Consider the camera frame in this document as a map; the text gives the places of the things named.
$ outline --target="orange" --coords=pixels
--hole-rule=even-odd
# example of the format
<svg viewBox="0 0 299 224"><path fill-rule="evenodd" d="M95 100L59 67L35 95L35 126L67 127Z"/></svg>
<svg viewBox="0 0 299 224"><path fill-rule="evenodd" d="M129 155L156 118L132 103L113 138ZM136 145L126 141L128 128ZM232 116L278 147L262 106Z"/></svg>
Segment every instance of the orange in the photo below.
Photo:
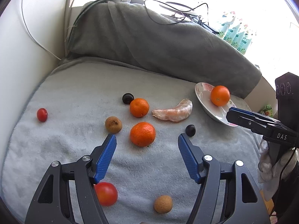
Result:
<svg viewBox="0 0 299 224"><path fill-rule="evenodd" d="M134 125L130 131L130 140L139 147L148 146L154 142L155 138L156 130L147 122L140 122Z"/></svg>
<svg viewBox="0 0 299 224"><path fill-rule="evenodd" d="M150 106L145 99L134 99L130 103L130 112L135 117L143 117L149 111Z"/></svg>
<svg viewBox="0 0 299 224"><path fill-rule="evenodd" d="M219 107L226 105L230 97L231 94L225 86L216 86L211 91L211 101Z"/></svg>

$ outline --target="hand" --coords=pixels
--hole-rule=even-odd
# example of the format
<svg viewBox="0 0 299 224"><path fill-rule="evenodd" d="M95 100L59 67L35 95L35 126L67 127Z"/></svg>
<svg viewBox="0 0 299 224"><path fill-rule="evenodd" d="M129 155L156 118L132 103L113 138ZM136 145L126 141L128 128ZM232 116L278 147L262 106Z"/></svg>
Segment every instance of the hand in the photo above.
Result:
<svg viewBox="0 0 299 224"><path fill-rule="evenodd" d="M280 173L287 161L290 159L293 150L290 149L285 154L283 154L274 166L272 166L271 163L268 142L266 142L265 140L262 140L260 143L259 153L261 157L258 164L258 182L263 184L265 200L269 201L278 189ZM298 153L296 151L291 161L284 169L281 179L285 179L292 172L296 165L297 158Z"/></svg>

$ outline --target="gray cushion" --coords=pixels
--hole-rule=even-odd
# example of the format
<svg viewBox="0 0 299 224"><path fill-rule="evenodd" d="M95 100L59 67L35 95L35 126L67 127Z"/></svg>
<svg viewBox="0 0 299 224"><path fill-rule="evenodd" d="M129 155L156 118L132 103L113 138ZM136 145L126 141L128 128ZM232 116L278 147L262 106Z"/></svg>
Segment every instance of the gray cushion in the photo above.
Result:
<svg viewBox="0 0 299 224"><path fill-rule="evenodd" d="M160 23L171 23L149 11ZM68 49L194 83L224 85L245 98L261 79L241 53L200 25L154 23L140 4L93 3L73 27Z"/></svg>

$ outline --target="red tomato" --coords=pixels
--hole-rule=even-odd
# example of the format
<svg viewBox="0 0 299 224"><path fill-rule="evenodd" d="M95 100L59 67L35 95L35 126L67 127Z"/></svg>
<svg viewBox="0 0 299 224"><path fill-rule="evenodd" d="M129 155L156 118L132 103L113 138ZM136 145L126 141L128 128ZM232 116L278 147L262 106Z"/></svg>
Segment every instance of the red tomato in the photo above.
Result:
<svg viewBox="0 0 299 224"><path fill-rule="evenodd" d="M39 109L36 115L38 120L41 122L45 122L48 118L48 112L44 108Z"/></svg>
<svg viewBox="0 0 299 224"><path fill-rule="evenodd" d="M95 192L97 193L98 200L102 206L111 206L114 205L117 201L117 189L116 187L107 182L101 182L97 185L94 185Z"/></svg>

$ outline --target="silver bolt head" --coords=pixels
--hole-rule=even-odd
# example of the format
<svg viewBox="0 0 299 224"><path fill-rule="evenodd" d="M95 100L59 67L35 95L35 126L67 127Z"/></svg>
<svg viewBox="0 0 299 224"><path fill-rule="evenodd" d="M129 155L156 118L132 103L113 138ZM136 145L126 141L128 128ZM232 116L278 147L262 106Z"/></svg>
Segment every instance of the silver bolt head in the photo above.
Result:
<svg viewBox="0 0 299 224"><path fill-rule="evenodd" d="M52 167L57 167L59 165L59 162L58 161L54 161L52 162L51 166Z"/></svg>
<svg viewBox="0 0 299 224"><path fill-rule="evenodd" d="M241 161L241 160L237 160L236 161L236 164L239 166L239 167L242 167L244 165L244 163Z"/></svg>
<svg viewBox="0 0 299 224"><path fill-rule="evenodd" d="M210 155L205 155L204 159L206 159L207 161L212 161L213 158Z"/></svg>
<svg viewBox="0 0 299 224"><path fill-rule="evenodd" d="M89 161L90 160L90 156L89 155L85 155L82 157L83 161Z"/></svg>

